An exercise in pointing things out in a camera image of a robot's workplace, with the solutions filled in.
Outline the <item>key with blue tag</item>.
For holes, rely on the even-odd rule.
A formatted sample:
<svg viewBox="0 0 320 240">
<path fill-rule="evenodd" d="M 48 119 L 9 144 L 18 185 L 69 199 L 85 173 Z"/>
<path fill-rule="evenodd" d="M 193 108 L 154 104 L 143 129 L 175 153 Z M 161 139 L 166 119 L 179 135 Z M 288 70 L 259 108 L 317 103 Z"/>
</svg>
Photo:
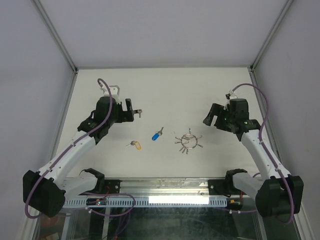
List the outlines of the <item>key with blue tag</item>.
<svg viewBox="0 0 320 240">
<path fill-rule="evenodd" d="M 159 131 L 157 131 L 153 136 L 152 136 L 152 140 L 156 141 L 162 134 L 163 134 L 163 129 L 164 127 L 161 127 L 161 129 Z"/>
</svg>

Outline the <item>metal keyring with keys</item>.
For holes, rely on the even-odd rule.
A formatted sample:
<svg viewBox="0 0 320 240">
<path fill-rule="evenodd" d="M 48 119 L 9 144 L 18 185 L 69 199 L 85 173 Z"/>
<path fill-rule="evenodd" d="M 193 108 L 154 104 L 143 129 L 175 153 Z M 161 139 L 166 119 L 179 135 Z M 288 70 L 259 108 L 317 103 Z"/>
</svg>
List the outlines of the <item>metal keyring with keys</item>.
<svg viewBox="0 0 320 240">
<path fill-rule="evenodd" d="M 202 138 L 202 135 L 195 135 L 192 132 L 192 129 L 189 128 L 188 132 L 183 134 L 180 137 L 175 137 L 175 144 L 180 145 L 180 152 L 182 154 L 189 154 L 190 150 L 194 150 L 196 148 L 203 148 L 204 146 L 200 144 L 200 139 Z"/>
</svg>

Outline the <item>small black headed key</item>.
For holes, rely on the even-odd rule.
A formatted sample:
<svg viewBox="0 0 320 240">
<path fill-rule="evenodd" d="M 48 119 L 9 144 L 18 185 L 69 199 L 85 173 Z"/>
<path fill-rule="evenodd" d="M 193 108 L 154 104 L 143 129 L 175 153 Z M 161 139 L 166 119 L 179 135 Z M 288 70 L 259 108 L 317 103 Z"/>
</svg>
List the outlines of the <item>small black headed key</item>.
<svg viewBox="0 0 320 240">
<path fill-rule="evenodd" d="M 134 114 L 138 114 L 138 117 L 141 118 L 141 114 L 143 111 L 141 109 L 137 109 L 137 110 L 134 110 L 133 112 Z"/>
</svg>

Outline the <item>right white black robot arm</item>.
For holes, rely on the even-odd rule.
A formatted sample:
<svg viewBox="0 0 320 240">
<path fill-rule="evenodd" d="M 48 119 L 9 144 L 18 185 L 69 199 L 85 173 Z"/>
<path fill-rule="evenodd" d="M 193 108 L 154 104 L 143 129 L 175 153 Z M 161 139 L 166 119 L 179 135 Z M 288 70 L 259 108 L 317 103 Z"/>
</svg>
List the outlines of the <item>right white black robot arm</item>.
<svg viewBox="0 0 320 240">
<path fill-rule="evenodd" d="M 249 118 L 246 99 L 231 99 L 225 106 L 212 104 L 203 123 L 236 135 L 260 173 L 260 179 L 256 179 L 241 168 L 228 170 L 222 183 L 214 187 L 218 194 L 229 196 L 242 191 L 255 201 L 262 217 L 291 216 L 300 212 L 304 182 L 280 163 L 263 140 L 261 125 Z"/>
</svg>

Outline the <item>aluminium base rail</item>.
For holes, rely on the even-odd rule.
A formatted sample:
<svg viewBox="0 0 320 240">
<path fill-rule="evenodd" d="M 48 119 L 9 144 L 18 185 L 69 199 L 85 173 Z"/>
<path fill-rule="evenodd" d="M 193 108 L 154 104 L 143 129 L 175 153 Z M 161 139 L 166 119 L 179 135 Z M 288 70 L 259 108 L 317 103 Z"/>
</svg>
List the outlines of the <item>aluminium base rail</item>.
<svg viewBox="0 0 320 240">
<path fill-rule="evenodd" d="M 223 192 L 224 179 L 218 178 L 106 178 L 102 190 L 89 190 L 85 187 L 76 189 L 71 193 L 73 198 L 78 195 L 104 196 L 129 194 L 135 198 L 149 196 L 213 196 L 213 197 L 240 197 L 241 192 L 234 190 L 230 194 Z"/>
</svg>

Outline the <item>key with yellow tag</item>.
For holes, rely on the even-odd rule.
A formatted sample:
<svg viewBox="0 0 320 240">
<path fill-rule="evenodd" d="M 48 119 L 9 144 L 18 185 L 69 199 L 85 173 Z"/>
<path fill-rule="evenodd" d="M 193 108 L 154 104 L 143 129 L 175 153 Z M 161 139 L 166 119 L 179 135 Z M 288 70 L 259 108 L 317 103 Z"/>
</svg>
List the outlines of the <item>key with yellow tag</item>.
<svg viewBox="0 0 320 240">
<path fill-rule="evenodd" d="M 126 147 L 129 147 L 129 146 L 135 146 L 135 148 L 137 150 L 141 150 L 142 149 L 141 144 L 138 141 L 135 141 L 135 140 L 131 141 L 128 145 L 126 145 Z"/>
</svg>

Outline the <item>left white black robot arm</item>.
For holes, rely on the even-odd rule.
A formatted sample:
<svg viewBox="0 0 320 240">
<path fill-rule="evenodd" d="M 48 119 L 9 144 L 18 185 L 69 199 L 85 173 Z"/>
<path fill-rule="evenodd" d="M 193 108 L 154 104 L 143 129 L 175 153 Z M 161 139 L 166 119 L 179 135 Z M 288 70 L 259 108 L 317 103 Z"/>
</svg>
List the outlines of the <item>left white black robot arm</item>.
<svg viewBox="0 0 320 240">
<path fill-rule="evenodd" d="M 113 124 L 134 121 L 131 99 L 125 99 L 127 110 L 115 97 L 103 96 L 95 110 L 77 128 L 69 145 L 55 158 L 37 171 L 28 170 L 22 178 L 24 213 L 30 219 L 29 207 L 41 215 L 54 217 L 66 201 L 85 192 L 107 193 L 105 175 L 93 168 L 87 168 L 77 177 L 67 179 L 67 175 L 78 160 L 93 149 L 105 137 Z"/>
</svg>

